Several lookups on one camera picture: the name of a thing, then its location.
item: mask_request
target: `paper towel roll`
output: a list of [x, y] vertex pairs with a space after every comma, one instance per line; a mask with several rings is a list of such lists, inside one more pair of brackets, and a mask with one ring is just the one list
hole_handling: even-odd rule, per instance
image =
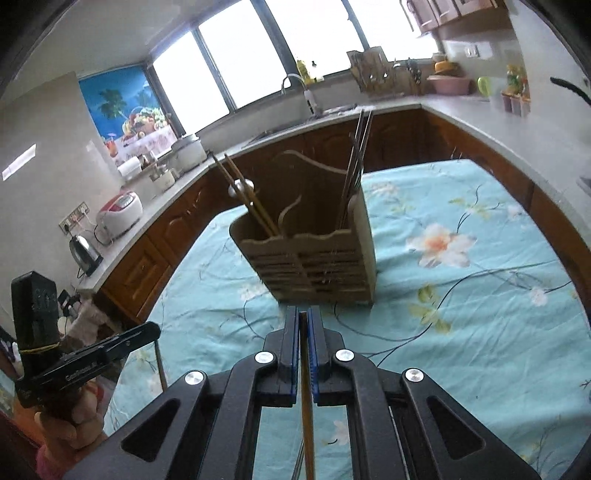
[[119, 170], [123, 178], [129, 180], [142, 171], [142, 164], [138, 157], [131, 157], [123, 165], [118, 167], [117, 170]]

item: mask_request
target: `fruit picture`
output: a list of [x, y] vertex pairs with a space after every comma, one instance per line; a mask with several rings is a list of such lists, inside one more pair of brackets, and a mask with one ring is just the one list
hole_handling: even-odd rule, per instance
[[149, 151], [158, 155], [176, 141], [141, 67], [99, 73], [79, 83], [90, 116], [117, 166]]

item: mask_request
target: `rubber band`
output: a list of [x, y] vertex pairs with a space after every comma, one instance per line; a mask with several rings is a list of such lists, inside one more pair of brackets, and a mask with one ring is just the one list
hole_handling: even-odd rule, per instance
[[60, 346], [60, 343], [54, 343], [52, 345], [41, 346], [39, 348], [31, 348], [30, 350], [19, 350], [19, 353], [43, 353], [48, 350], [52, 350]]

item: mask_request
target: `power outlet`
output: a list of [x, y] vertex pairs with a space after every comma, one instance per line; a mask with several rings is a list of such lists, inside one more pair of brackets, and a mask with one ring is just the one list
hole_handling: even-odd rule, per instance
[[74, 227], [84, 218], [84, 216], [88, 215], [89, 212], [90, 209], [88, 208], [86, 202], [82, 202], [74, 210], [72, 210], [71, 214], [69, 214], [60, 222], [60, 229], [64, 235], [68, 234], [66, 231], [66, 225], [70, 231], [72, 231]]
[[478, 46], [474, 43], [467, 45], [464, 48], [464, 53], [466, 54], [466, 57], [469, 59], [477, 59], [478, 57], [480, 57], [480, 53], [478, 52]]

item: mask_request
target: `upper cabinet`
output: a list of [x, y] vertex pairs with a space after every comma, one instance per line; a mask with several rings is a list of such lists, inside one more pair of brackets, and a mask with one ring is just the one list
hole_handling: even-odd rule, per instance
[[409, 17], [416, 22], [421, 33], [426, 33], [455, 18], [471, 14], [485, 8], [496, 8], [495, 0], [400, 0], [400, 5]]
[[494, 0], [454, 0], [457, 5], [457, 9], [462, 15], [471, 14], [477, 10], [484, 10], [485, 8], [496, 8], [498, 7]]
[[460, 16], [454, 0], [428, 0], [440, 25]]
[[414, 18], [421, 33], [429, 32], [439, 26], [428, 0], [400, 0], [400, 5], [407, 15]]

